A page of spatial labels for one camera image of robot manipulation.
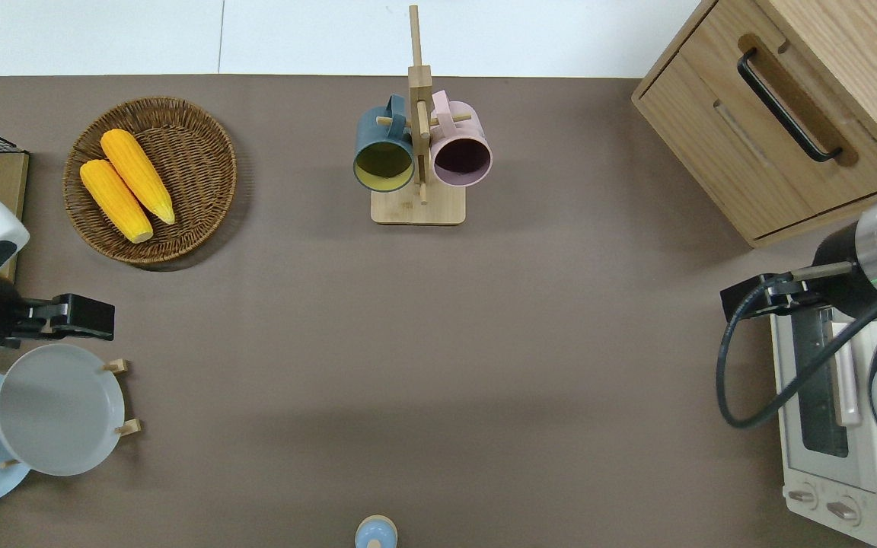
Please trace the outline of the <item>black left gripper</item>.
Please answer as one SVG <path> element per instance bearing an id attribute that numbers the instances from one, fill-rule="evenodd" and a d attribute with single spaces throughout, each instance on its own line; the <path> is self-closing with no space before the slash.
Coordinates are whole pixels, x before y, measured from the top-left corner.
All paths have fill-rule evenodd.
<path id="1" fill-rule="evenodd" d="M 67 294 L 64 302 L 21 299 L 11 305 L 10 315 L 9 339 L 57 340 L 68 334 L 112 341 L 115 337 L 115 306 L 87 296 Z M 53 326 L 53 320 L 64 320 L 64 330 Z"/>

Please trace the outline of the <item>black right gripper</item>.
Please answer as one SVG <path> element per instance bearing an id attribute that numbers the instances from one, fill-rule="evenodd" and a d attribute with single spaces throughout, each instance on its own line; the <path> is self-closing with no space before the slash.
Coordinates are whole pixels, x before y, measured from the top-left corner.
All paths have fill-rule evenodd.
<path id="1" fill-rule="evenodd" d="M 768 313 L 770 296 L 776 299 L 776 308 L 788 312 L 798 309 L 828 306 L 831 302 L 826 295 L 825 285 L 828 280 L 837 280 L 848 277 L 856 270 L 857 264 L 853 261 L 838 261 L 838 263 L 826 263 L 808 265 L 789 272 L 776 274 L 773 278 L 751 277 L 744 281 L 730 285 L 719 292 L 722 311 L 727 322 L 733 319 L 735 312 L 746 295 L 761 284 L 769 280 L 769 294 L 764 292 L 762 296 L 756 296 L 749 303 L 742 318 L 748 319 L 759 317 Z"/>

